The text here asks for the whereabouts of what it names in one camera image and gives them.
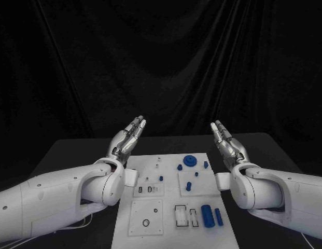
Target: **dark table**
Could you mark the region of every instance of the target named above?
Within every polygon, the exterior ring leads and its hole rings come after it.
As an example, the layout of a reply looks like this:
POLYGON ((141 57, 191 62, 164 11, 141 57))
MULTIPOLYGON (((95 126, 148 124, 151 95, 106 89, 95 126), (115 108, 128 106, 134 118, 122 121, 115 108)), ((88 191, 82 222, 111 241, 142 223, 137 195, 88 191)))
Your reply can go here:
MULTIPOLYGON (((234 134, 247 149, 250 161, 262 168, 302 173, 292 159, 265 133, 234 134)), ((55 142, 30 178, 50 171, 92 164, 105 156, 111 139, 76 139, 55 142)), ((142 137, 132 155, 207 153, 214 173, 227 172, 211 135, 142 137)), ((299 232, 252 216, 240 209, 230 191, 221 192, 239 248, 305 248, 299 232)), ((90 224, 76 230, 63 230, 40 236, 17 248, 111 248, 116 224, 118 204, 93 214, 90 224)), ((315 249, 322 240, 306 236, 315 249)))

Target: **robotic hand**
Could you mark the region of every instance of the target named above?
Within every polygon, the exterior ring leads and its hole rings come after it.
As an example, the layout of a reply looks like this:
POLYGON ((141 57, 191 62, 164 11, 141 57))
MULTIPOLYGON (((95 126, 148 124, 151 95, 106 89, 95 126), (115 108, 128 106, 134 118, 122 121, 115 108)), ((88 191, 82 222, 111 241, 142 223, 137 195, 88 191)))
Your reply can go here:
POLYGON ((137 184, 138 172, 124 164, 144 126, 139 116, 92 165, 42 174, 0 192, 0 243, 52 233, 116 204, 124 186, 137 184))
POLYGON ((260 168, 220 121, 211 131, 230 170, 216 174, 218 190, 230 189, 237 206, 252 215, 322 239, 322 177, 260 168))

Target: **blue cylinder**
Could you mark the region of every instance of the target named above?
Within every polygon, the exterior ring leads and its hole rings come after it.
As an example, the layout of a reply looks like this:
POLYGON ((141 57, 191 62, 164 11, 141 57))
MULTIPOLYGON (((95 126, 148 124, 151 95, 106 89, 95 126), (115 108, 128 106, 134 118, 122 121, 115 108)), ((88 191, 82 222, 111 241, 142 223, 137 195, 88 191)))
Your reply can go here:
POLYGON ((187 187, 185 187, 185 190, 187 190, 187 191, 191 190, 191 185, 193 185, 193 184, 191 184, 190 182, 187 182, 187 187))
POLYGON ((221 217, 220 217, 218 209, 214 209, 214 212, 216 212, 216 217, 217 217, 218 225, 223 226, 223 220, 221 220, 221 217))
POLYGON ((197 164, 197 158, 191 155, 187 155, 184 158, 183 158, 183 162, 187 166, 193 167, 195 164, 197 164))
POLYGON ((210 205, 203 205, 201 206, 201 216, 203 216, 203 221, 204 221, 204 226, 206 227, 214 227, 214 219, 213 219, 213 214, 211 214, 211 206, 210 205))

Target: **black o-ring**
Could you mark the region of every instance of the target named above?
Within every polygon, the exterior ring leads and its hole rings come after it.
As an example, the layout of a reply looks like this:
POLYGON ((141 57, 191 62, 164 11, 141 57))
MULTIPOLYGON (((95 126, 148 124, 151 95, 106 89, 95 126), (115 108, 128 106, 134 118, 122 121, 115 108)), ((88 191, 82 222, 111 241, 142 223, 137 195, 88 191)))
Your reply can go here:
POLYGON ((148 227, 148 226, 149 226, 149 220, 145 219, 144 222, 142 222, 144 227, 148 227))

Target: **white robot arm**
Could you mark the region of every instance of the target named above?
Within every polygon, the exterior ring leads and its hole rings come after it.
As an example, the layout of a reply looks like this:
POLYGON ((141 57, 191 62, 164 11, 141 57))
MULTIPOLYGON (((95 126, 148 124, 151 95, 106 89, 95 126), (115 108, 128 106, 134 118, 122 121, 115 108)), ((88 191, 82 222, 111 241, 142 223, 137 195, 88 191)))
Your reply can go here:
POLYGON ((0 192, 0 243, 55 232, 116 204, 138 172, 124 163, 142 133, 135 118, 113 137, 105 158, 92 165, 49 172, 0 192))
POLYGON ((218 190, 252 215, 322 239, 322 177, 260 168, 218 121, 211 130, 230 170, 216 174, 218 190))

